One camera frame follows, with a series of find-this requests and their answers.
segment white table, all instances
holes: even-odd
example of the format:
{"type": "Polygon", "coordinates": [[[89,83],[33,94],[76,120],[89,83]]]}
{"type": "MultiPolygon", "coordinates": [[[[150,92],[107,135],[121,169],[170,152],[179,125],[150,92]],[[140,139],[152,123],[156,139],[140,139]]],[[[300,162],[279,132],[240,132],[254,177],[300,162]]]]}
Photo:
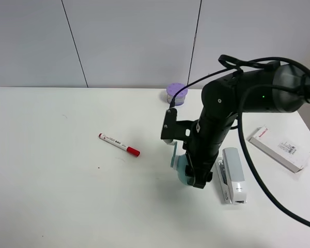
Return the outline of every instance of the white table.
{"type": "MultiPolygon", "coordinates": [[[[190,90],[178,119],[202,110],[190,90]]],[[[239,149],[247,204],[224,205],[219,179],[186,187],[160,140],[168,104],[160,89],[0,88],[0,248],[310,247],[310,228],[280,212],[253,178],[239,149]],[[135,147],[128,153],[102,132],[135,147]]],[[[310,151],[299,114],[244,114],[249,135],[267,124],[310,151]]],[[[310,161],[293,174],[247,145],[270,191],[310,220],[310,161]]],[[[181,143],[178,153],[182,154],[181,143]]]]}

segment teal object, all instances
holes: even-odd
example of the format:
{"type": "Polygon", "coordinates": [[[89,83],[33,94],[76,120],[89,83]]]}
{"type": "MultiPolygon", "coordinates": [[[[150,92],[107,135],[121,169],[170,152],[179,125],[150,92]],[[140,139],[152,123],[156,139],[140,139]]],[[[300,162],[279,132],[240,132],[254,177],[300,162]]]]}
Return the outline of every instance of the teal object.
{"type": "MultiPolygon", "coordinates": [[[[175,148],[174,148],[174,154],[171,158],[171,168],[174,168],[174,163],[175,163],[175,158],[176,158],[176,152],[177,152],[177,142],[175,142],[175,148]]],[[[185,174],[185,168],[186,165],[188,165],[187,157],[185,154],[178,156],[178,161],[177,161],[177,173],[178,173],[178,178],[179,180],[185,184],[188,185],[187,182],[191,180],[191,177],[186,176],[185,174]]]]}

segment marker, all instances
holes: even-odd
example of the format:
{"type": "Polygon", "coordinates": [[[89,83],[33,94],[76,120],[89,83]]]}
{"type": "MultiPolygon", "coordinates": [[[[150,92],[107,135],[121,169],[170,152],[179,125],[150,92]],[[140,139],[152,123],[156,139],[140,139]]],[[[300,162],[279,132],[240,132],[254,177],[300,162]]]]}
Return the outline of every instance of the marker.
{"type": "Polygon", "coordinates": [[[134,148],[132,148],[131,146],[126,146],[124,144],[122,144],[122,142],[119,142],[117,140],[115,140],[114,138],[110,138],[106,135],[104,135],[103,133],[100,133],[99,134],[99,138],[114,145],[114,146],[117,146],[118,148],[124,150],[124,151],[127,151],[129,154],[132,154],[136,157],[138,157],[140,155],[140,152],[134,148]]]}

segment red marker cap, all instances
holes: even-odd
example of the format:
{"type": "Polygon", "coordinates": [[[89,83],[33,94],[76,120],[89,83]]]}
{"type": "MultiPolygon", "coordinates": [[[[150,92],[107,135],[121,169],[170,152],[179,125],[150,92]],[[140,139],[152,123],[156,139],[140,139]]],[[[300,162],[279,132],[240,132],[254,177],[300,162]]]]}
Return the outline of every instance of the red marker cap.
{"type": "Polygon", "coordinates": [[[140,155],[140,152],[139,152],[138,150],[135,150],[134,148],[132,148],[132,147],[130,147],[130,146],[126,149],[126,151],[127,151],[128,153],[130,153],[130,154],[136,156],[136,157],[138,157],[138,156],[140,155]]]}

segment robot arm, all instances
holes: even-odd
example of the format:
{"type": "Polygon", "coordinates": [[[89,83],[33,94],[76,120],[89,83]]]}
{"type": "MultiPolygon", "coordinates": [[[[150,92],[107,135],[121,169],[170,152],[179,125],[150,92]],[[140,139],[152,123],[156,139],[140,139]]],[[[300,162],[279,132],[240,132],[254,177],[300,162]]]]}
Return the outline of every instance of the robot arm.
{"type": "MultiPolygon", "coordinates": [[[[185,167],[187,182],[201,189],[212,179],[211,168],[219,147],[238,116],[239,102],[246,90],[255,85],[273,85],[290,88],[294,93],[271,87],[255,88],[245,101],[244,112],[291,113],[310,101],[310,78],[295,66],[251,63],[252,67],[261,69],[243,72],[240,66],[232,66],[223,60],[220,62],[237,71],[203,88],[201,98],[204,107],[200,118],[196,121],[177,121],[177,110],[169,108],[161,133],[161,139],[166,143],[184,141],[183,149],[188,161],[185,167]],[[185,135],[186,129],[190,130],[189,136],[185,135]]],[[[234,62],[240,62],[241,66],[250,63],[237,59],[234,62]]]]}

